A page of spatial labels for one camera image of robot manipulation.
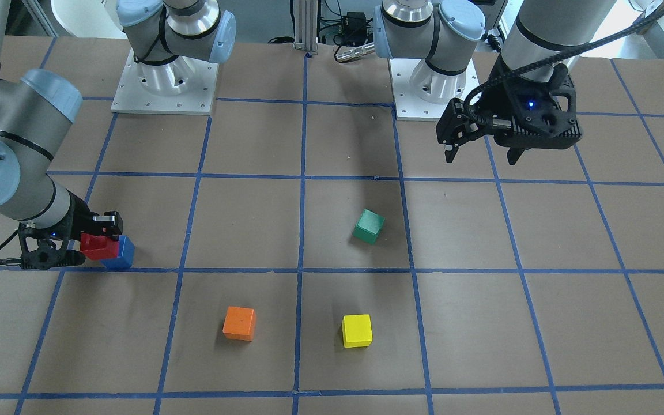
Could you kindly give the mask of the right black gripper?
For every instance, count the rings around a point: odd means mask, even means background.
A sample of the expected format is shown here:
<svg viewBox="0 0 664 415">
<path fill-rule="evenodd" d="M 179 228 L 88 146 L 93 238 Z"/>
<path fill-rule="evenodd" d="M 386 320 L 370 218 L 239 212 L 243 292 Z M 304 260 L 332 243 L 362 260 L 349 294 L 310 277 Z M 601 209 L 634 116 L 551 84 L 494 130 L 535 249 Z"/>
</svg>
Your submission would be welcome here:
<svg viewBox="0 0 664 415">
<path fill-rule="evenodd" d="M 83 200 L 69 193 L 63 218 L 50 226 L 20 224 L 18 241 L 21 247 L 19 266 L 23 270 L 49 270 L 59 266 L 77 266 L 85 255 L 69 249 L 69 242 L 79 241 L 81 234 L 119 238 L 123 234 L 122 216 L 107 211 L 94 216 Z"/>
</svg>

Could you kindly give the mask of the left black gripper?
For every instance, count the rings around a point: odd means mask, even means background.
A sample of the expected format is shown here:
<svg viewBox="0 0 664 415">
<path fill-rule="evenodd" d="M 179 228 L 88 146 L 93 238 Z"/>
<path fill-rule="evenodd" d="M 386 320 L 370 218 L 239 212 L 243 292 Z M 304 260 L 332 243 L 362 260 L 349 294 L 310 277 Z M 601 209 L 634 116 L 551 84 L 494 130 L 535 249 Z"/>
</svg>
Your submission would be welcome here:
<svg viewBox="0 0 664 415">
<path fill-rule="evenodd" d="M 452 98 L 436 125 L 437 141 L 443 145 L 446 163 L 453 163 L 459 147 L 485 136 L 485 129 L 472 121 L 464 101 Z M 537 82 L 516 76 L 481 92 L 474 105 L 479 116 L 511 122 L 496 129 L 495 141 L 508 147 L 509 165 L 516 165 L 525 149 L 569 149 L 582 139 L 576 114 L 577 97 L 569 68 L 563 63 L 548 68 L 548 79 Z"/>
</svg>

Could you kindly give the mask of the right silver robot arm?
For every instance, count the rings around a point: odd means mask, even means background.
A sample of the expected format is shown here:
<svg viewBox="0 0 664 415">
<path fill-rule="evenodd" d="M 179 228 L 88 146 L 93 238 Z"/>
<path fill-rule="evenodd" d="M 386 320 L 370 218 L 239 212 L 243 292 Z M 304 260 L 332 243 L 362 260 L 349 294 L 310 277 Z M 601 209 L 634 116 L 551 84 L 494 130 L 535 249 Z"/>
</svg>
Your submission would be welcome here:
<svg viewBox="0 0 664 415">
<path fill-rule="evenodd" d="M 9 10 L 0 1 L 0 56 Z M 235 16 L 216 1 L 119 1 L 116 13 L 156 92 L 183 91 L 192 76 L 185 59 L 227 62 L 236 40 Z M 90 210 L 47 172 L 82 102 L 71 82 L 47 69 L 30 69 L 18 82 L 0 77 L 0 214 L 18 223 L 5 243 L 17 239 L 21 250 L 0 258 L 2 266 L 49 270 L 90 259 L 119 270 L 133 263 L 119 212 Z"/>
</svg>

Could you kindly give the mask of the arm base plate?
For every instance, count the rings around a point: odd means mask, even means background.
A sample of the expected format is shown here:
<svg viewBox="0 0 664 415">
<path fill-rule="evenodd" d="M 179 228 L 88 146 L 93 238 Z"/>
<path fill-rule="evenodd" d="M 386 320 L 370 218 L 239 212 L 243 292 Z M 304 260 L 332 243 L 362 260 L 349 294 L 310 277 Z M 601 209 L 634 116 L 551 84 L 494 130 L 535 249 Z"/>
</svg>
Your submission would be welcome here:
<svg viewBox="0 0 664 415">
<path fill-rule="evenodd" d="M 422 59 L 390 59 L 389 66 L 398 120 L 435 122 L 452 98 L 463 100 L 478 86 L 473 61 L 455 76 L 435 73 Z"/>
<path fill-rule="evenodd" d="M 132 115 L 210 116 L 216 97 L 220 64 L 179 56 L 151 66 L 127 55 L 111 111 Z"/>
</svg>

